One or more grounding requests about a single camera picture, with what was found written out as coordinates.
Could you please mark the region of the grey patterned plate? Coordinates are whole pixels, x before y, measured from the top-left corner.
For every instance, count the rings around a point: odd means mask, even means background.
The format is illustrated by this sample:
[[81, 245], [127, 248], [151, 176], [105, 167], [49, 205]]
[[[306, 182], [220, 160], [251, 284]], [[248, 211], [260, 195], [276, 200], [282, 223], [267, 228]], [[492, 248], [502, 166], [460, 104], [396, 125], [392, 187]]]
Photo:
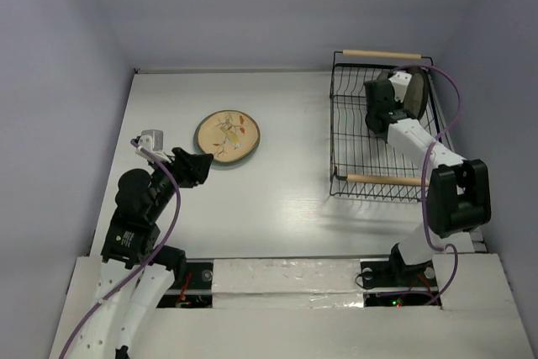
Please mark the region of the grey patterned plate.
[[382, 71], [378, 76], [377, 76], [377, 80], [388, 80], [390, 79], [391, 77], [393, 76], [392, 72], [390, 71]]

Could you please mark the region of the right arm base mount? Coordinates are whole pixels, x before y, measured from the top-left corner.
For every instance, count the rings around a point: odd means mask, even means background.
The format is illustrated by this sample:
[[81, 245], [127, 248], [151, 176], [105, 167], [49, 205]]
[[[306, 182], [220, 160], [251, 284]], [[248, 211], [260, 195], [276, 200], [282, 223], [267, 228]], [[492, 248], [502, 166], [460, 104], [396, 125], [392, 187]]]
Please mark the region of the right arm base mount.
[[432, 260], [408, 265], [395, 246], [388, 258], [373, 258], [360, 261], [360, 271], [355, 277], [357, 286], [364, 290], [375, 288], [409, 288], [411, 283], [433, 267]]

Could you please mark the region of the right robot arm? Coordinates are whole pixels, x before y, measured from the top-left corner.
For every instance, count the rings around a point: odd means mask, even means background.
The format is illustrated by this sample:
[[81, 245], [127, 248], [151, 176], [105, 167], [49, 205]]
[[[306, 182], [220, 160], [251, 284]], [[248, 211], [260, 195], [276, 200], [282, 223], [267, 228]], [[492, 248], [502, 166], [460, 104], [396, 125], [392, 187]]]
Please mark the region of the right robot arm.
[[367, 128], [421, 170], [423, 224], [392, 248], [387, 264], [388, 278], [405, 285], [435, 252], [444, 250], [441, 240], [490, 221], [488, 167], [480, 159], [468, 160], [448, 149], [415, 114], [399, 107], [391, 80], [366, 82], [365, 92]]

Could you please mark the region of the dark rimmed plate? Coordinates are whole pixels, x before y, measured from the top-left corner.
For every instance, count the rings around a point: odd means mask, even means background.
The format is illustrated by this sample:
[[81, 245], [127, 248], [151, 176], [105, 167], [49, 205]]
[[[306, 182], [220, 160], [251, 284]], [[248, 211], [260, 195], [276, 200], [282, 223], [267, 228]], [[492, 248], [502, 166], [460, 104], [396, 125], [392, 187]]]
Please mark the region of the dark rimmed plate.
[[416, 119], [422, 119], [429, 99], [429, 80], [420, 67], [410, 67], [407, 73], [411, 75], [411, 79], [403, 99], [403, 108]]

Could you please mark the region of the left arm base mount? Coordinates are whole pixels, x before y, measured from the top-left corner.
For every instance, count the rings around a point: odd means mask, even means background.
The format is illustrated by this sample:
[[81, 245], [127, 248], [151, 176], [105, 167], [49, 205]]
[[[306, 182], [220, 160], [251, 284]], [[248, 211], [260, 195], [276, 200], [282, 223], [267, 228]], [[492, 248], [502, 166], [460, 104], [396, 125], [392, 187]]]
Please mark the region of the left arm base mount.
[[184, 286], [187, 291], [210, 292], [214, 277], [213, 261], [187, 260], [182, 278], [177, 282], [177, 288]]

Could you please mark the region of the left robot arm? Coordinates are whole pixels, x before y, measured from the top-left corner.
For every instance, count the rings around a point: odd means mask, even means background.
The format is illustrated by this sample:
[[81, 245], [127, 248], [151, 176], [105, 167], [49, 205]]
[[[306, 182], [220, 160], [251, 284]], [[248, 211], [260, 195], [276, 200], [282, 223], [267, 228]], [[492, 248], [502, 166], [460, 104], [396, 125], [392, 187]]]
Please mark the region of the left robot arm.
[[151, 169], [132, 169], [118, 181], [113, 212], [101, 250], [92, 306], [61, 349], [62, 358], [130, 358], [169, 288], [188, 282], [185, 251], [166, 245], [157, 220], [183, 188], [208, 178], [210, 154], [182, 148], [157, 155], [136, 148]]

